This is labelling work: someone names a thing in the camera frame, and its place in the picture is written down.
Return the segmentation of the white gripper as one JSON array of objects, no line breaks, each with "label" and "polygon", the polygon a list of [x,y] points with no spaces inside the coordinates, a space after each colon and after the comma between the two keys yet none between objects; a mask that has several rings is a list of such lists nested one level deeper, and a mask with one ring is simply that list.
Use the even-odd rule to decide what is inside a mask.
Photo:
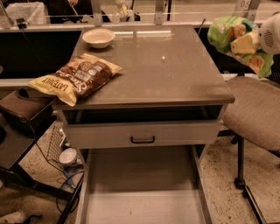
[{"label": "white gripper", "polygon": [[230,43],[231,52],[255,53],[261,48],[269,54],[280,53],[280,12],[266,19],[258,31],[249,32]]}]

